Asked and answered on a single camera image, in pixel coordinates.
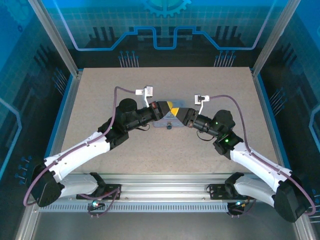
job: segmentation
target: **gear logo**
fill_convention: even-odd
[[[28,0],[0,0],[0,5],[6,7],[11,17],[21,25],[30,15]]]
[[[191,4],[191,0],[142,0],[142,2],[145,10],[164,18],[180,14],[181,10],[187,9],[187,4]]]

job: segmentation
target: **speckled tabletop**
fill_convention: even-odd
[[[182,100],[194,105],[194,94],[233,96],[243,112],[249,145],[274,162],[270,139],[258,95],[248,67],[157,67],[157,68],[85,68],[75,98],[62,150],[83,141],[105,123],[112,114],[115,86],[129,90],[153,86],[149,100]],[[118,101],[135,95],[118,91]],[[231,111],[234,132],[243,138],[239,113],[229,99],[204,103],[202,114],[213,117],[220,110]],[[177,127],[171,130],[153,127],[148,132],[134,130],[129,139],[110,152],[99,155],[77,168],[75,173],[232,173],[248,172],[241,165],[220,156],[211,142],[197,138],[196,130]]]

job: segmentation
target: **white connector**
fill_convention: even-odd
[[[153,86],[145,86],[143,89],[137,89],[135,90],[135,95],[142,95],[142,103],[143,106],[148,108],[148,98],[152,98],[154,96],[154,87]]]
[[[201,105],[200,110],[199,110],[199,114],[201,114],[201,111],[204,108],[204,102],[209,102],[209,101],[210,101],[209,95],[204,95],[204,96],[201,96],[201,94],[194,95],[194,104]]]

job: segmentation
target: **glass enclosure wall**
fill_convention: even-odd
[[[252,67],[287,0],[43,3],[78,68]]]
[[[44,157],[70,73],[28,1],[1,1],[0,22],[0,239],[7,240],[24,212],[27,161]]]
[[[291,169],[308,174],[317,206],[320,205],[319,16],[319,1],[302,0],[260,72]],[[318,212],[310,220],[320,233]]]

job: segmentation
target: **gray work surface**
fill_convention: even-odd
[[[226,213],[40,213],[32,240],[295,240],[295,226],[257,203],[240,219]]]
[[[83,141],[112,116],[114,88],[129,90],[153,86],[151,101],[182,100],[194,105],[194,94],[231,95],[239,103],[251,147],[274,162],[275,151],[264,119],[255,85],[248,67],[158,67],[158,68],[85,68],[80,80],[62,150]],[[133,98],[142,108],[140,96],[118,91],[121,99]],[[241,120],[230,99],[204,103],[202,114],[212,118],[221,109],[231,111],[234,132],[243,138]],[[177,127],[134,130],[129,139],[112,151],[99,155],[75,173],[233,173],[248,172],[241,165],[220,156],[212,142],[197,138],[196,130]]]

